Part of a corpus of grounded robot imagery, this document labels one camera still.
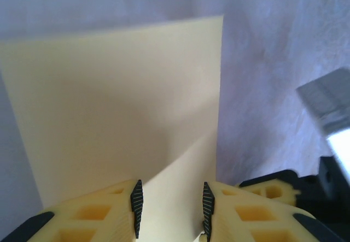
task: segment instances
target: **cream paper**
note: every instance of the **cream paper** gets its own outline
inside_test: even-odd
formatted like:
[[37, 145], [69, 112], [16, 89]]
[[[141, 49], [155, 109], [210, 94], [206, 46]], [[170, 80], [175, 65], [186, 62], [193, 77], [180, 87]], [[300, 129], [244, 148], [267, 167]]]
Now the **cream paper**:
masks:
[[215, 179], [223, 18], [7, 42], [2, 74], [44, 207], [143, 180], [143, 241], [193, 241]]

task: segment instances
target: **black plastic part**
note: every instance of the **black plastic part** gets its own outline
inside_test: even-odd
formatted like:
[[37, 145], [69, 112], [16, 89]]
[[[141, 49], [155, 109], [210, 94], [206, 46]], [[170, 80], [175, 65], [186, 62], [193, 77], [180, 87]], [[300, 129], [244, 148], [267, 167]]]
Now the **black plastic part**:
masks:
[[210, 242], [212, 234], [212, 215], [214, 214], [215, 196], [209, 187], [208, 182], [204, 182], [203, 187], [203, 213], [204, 232], [207, 235], [207, 242]]
[[141, 224], [141, 216], [142, 216], [142, 208], [143, 208], [143, 190], [142, 190], [142, 181], [138, 180], [131, 195], [131, 210], [134, 212], [134, 228], [135, 228], [135, 236], [138, 238], [140, 232], [140, 224]]
[[31, 217], [1, 240], [1, 242], [27, 242], [54, 216], [55, 214], [50, 211]]
[[273, 179], [301, 191], [296, 195], [298, 208], [311, 213], [344, 239], [350, 237], [350, 187], [334, 157], [320, 158], [318, 175], [298, 178], [294, 171], [284, 170], [244, 181], [240, 187]]
[[317, 219], [303, 214], [294, 214], [294, 218], [302, 224], [319, 242], [345, 242]]

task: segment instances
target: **yellow paper sheet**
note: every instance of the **yellow paper sheet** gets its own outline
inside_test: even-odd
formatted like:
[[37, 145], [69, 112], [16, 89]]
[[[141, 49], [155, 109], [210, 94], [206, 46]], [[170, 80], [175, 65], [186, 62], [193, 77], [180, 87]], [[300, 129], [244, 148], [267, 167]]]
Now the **yellow paper sheet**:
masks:
[[0, 45], [44, 207], [143, 180], [140, 241], [192, 241], [215, 178], [222, 17]]

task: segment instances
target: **paper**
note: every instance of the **paper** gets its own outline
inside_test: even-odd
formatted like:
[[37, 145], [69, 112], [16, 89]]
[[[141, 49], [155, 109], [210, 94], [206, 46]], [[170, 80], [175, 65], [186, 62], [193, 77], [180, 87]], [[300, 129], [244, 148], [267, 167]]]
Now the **paper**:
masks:
[[142, 179], [140, 241], [192, 241], [215, 178], [222, 17], [0, 45], [44, 207]]

